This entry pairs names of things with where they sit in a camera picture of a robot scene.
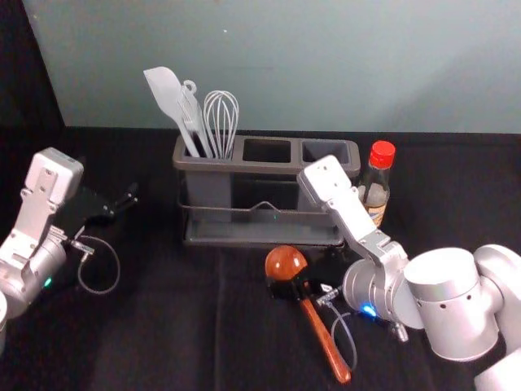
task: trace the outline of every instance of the whisk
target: whisk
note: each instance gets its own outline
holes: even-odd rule
[[[214,156],[230,159],[239,122],[237,99],[228,91],[210,92],[204,99],[203,121]]]

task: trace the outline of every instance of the black tablecloth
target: black tablecloth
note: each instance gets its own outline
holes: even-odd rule
[[[131,182],[140,203],[95,233],[122,262],[106,297],[77,287],[72,257],[40,299],[9,322],[1,390],[33,389],[473,389],[501,356],[461,364],[437,358],[421,332],[400,345],[364,319],[348,322],[359,367],[336,383],[297,305],[266,291],[262,248],[183,248],[171,155],[175,132],[67,130],[54,146],[85,156],[83,183],[116,198]],[[328,134],[328,137],[342,137]],[[349,134],[366,160],[375,135]],[[521,147],[513,136],[388,135],[398,154],[383,229],[410,257],[503,244],[521,253]],[[11,228],[28,163],[40,145],[2,145],[2,220]],[[324,314],[327,323],[331,318]]]

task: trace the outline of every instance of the bottle label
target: bottle label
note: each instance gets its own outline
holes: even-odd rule
[[[373,223],[376,226],[380,226],[383,220],[383,213],[385,212],[385,207],[387,206],[387,202],[382,206],[377,206],[376,208],[367,207],[367,213],[373,219]]]

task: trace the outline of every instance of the wooden ladle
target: wooden ladle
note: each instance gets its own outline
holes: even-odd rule
[[[266,257],[266,276],[277,281],[286,281],[292,279],[307,265],[308,262],[299,250],[291,246],[279,246],[271,250]],[[300,302],[300,306],[308,316],[315,334],[317,334],[336,379],[340,383],[349,382],[351,380],[351,369],[340,356],[330,333],[318,316],[313,304],[309,299],[305,299]]]

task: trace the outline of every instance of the gray cable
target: gray cable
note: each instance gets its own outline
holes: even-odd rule
[[[336,344],[336,341],[335,341],[335,327],[336,327],[336,324],[338,322],[340,322],[342,324],[342,326],[344,327],[344,330],[345,330],[345,333],[347,334],[348,336],[348,339],[349,339],[349,344],[351,345],[351,350],[352,350],[352,364],[351,364],[351,371],[354,371],[356,368],[357,368],[357,364],[358,364],[358,353],[357,353],[357,346],[355,345],[355,341],[354,339],[352,338],[352,335],[351,335],[351,332],[349,331],[349,327],[348,325],[346,324],[346,322],[344,321],[344,317],[345,316],[349,316],[350,313],[347,312],[345,314],[340,314],[340,312],[335,308],[335,306],[333,304],[331,304],[330,301],[327,301],[325,303],[336,315],[336,319],[335,321],[333,322],[333,325],[331,326],[331,338],[333,339],[333,342],[335,343],[335,347],[336,349],[339,351],[339,347],[338,345]]]
[[[112,255],[114,256],[114,260],[116,261],[116,280],[114,281],[114,284],[110,286],[107,289],[104,289],[102,291],[97,291],[93,288],[89,288],[87,284],[83,281],[83,278],[81,277],[81,270],[83,269],[83,265],[86,263],[86,261],[80,262],[80,265],[78,266],[78,283],[80,283],[81,287],[84,288],[88,293],[92,293],[93,295],[107,295],[108,293],[112,292],[114,289],[116,289],[117,284],[120,282],[120,274],[121,274],[121,263],[120,258],[117,256],[116,250],[105,240],[100,239],[96,236],[88,236],[88,235],[81,235],[80,238],[85,239],[92,239],[94,241],[97,241],[101,244],[105,244],[109,250],[111,250]]]

